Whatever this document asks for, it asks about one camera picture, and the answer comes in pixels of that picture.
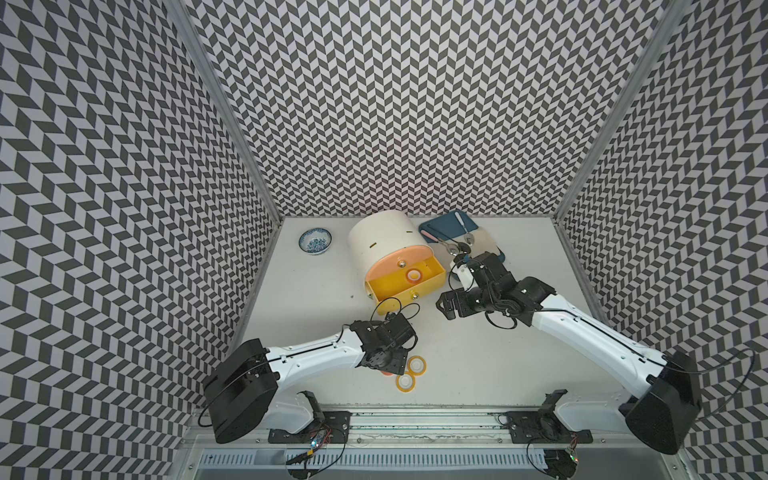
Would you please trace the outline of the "yellow tape roll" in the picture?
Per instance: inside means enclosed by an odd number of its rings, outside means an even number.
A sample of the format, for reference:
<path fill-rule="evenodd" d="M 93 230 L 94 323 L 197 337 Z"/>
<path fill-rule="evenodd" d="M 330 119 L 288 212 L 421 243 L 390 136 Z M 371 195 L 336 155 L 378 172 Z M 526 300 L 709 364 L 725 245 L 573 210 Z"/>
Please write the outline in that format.
<path fill-rule="evenodd" d="M 423 357 L 416 355 L 409 358 L 407 370 L 414 377 L 423 375 L 426 369 L 427 363 Z"/>
<path fill-rule="evenodd" d="M 410 393 L 416 386 L 416 377 L 411 372 L 405 372 L 396 377 L 396 387 L 402 393 Z"/>

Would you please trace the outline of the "yellow drawer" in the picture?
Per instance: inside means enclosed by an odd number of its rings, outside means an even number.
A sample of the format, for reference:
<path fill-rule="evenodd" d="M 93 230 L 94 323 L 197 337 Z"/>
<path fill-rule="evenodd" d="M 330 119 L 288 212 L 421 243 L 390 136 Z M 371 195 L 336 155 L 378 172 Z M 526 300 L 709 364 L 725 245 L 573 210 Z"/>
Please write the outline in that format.
<path fill-rule="evenodd" d="M 410 269 L 421 271 L 423 277 L 419 283 L 413 284 L 407 281 L 406 272 Z M 431 257 L 371 282 L 366 281 L 365 287 L 369 296 L 377 304 L 377 314 L 385 315 L 397 312 L 402 307 L 441 289 L 446 283 L 446 276 L 444 267 L 435 257 Z"/>

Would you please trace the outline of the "pink top drawer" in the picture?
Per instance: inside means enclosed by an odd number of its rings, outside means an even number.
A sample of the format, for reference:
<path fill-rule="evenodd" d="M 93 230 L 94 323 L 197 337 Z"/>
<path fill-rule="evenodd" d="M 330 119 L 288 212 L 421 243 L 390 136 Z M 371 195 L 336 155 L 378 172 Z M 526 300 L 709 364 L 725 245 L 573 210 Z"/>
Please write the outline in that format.
<path fill-rule="evenodd" d="M 365 280 L 371 282 L 387 276 L 405 267 L 426 261 L 433 256 L 433 250 L 427 245 L 413 245 L 384 255 L 368 269 Z"/>

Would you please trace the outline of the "white drawer cabinet shell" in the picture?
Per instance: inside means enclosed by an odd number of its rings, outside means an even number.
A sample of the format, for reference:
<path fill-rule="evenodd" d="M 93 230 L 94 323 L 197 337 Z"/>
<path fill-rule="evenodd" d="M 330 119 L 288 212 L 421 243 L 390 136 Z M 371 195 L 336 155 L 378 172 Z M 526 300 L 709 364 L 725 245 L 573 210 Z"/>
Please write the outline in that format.
<path fill-rule="evenodd" d="M 398 210 L 378 212 L 357 222 L 349 232 L 348 244 L 365 282 L 368 269 L 384 255 L 413 245 L 427 245 L 410 218 Z"/>

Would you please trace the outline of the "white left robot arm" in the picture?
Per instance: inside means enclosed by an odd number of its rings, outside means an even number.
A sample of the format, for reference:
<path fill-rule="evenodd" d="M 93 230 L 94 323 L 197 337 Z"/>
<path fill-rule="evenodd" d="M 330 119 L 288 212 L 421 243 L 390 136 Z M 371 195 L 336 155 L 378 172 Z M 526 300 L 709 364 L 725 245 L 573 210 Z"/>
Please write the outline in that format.
<path fill-rule="evenodd" d="M 242 343 L 202 383 L 215 441 L 234 442 L 257 428 L 300 435 L 324 422 L 314 393 L 291 388 L 336 371 L 365 368 L 402 375 L 417 333 L 401 313 L 357 320 L 338 334 L 287 347 Z"/>

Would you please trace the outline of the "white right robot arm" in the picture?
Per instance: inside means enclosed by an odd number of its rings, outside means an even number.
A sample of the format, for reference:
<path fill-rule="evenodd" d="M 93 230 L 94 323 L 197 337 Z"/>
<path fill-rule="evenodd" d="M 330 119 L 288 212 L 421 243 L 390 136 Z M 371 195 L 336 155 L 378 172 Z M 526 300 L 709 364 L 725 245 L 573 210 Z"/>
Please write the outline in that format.
<path fill-rule="evenodd" d="M 436 303 L 448 320 L 500 313 L 548 334 L 619 382 L 615 392 L 559 393 L 555 418 L 571 431 L 630 433 L 651 449 L 676 454 L 702 410 L 698 365 L 681 350 L 663 353 L 632 340 L 577 308 L 554 287 L 528 276 L 516 279 L 499 257 L 458 255 L 450 275 L 459 279 Z"/>

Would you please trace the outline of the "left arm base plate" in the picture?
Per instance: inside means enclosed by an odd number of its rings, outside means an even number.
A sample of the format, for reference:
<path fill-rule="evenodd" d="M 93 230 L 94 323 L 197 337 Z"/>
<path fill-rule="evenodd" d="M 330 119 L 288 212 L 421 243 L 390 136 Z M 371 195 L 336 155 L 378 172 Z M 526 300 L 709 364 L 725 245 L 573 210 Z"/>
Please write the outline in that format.
<path fill-rule="evenodd" d="M 281 429 L 271 429 L 269 444 L 309 445 L 317 436 L 327 437 L 330 444 L 345 444 L 348 439 L 352 412 L 348 410 L 326 411 L 324 420 L 313 420 L 299 433 L 291 434 Z"/>

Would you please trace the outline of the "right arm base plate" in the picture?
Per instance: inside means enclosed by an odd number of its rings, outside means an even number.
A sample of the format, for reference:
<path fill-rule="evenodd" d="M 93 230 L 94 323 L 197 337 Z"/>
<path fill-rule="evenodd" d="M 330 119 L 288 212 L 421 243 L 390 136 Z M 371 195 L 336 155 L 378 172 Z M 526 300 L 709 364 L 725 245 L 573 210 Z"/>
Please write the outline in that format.
<path fill-rule="evenodd" d="M 503 414 L 502 425 L 509 431 L 513 444 L 523 445 L 533 440 L 546 444 L 594 442 L 590 430 L 572 431 L 565 427 L 553 413 L 538 411 L 508 411 Z"/>

